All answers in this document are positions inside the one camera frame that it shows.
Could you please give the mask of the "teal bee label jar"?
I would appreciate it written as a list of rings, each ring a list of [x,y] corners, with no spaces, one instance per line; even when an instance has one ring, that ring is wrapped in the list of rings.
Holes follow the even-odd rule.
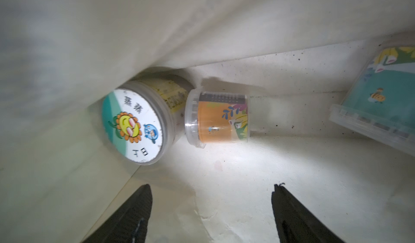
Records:
[[[380,51],[329,119],[410,155],[415,154],[415,47]]]

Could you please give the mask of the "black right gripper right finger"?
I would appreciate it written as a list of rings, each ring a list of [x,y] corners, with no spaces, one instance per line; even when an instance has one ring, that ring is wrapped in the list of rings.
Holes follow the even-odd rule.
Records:
[[[344,242],[294,197],[283,183],[275,185],[271,204],[281,243]]]

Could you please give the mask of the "white lid flower jar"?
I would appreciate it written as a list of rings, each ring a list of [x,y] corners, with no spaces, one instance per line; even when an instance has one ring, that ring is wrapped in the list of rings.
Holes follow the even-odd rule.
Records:
[[[102,102],[102,123],[116,150],[138,165],[156,163],[185,134],[193,86],[177,75],[133,79]]]

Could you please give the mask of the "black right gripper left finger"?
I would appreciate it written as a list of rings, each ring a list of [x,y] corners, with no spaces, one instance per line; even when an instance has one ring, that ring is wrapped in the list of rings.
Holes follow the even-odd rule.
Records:
[[[152,210],[149,184],[135,191],[85,243],[144,243]]]

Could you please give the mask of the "orange label jar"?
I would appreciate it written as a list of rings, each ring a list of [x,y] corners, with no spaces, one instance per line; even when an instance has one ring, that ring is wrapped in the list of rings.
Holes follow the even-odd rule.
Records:
[[[247,142],[249,97],[245,94],[193,89],[185,106],[185,135],[190,145]]]

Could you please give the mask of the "cream canvas tote bag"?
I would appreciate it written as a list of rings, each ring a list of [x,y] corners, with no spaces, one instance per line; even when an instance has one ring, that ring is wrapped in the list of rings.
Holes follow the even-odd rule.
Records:
[[[277,243],[284,184],[347,243],[412,243],[414,157],[329,115],[414,43],[415,0],[1,0],[1,242],[82,242],[149,184],[148,243]],[[250,95],[249,141],[119,154],[103,98],[163,71]]]

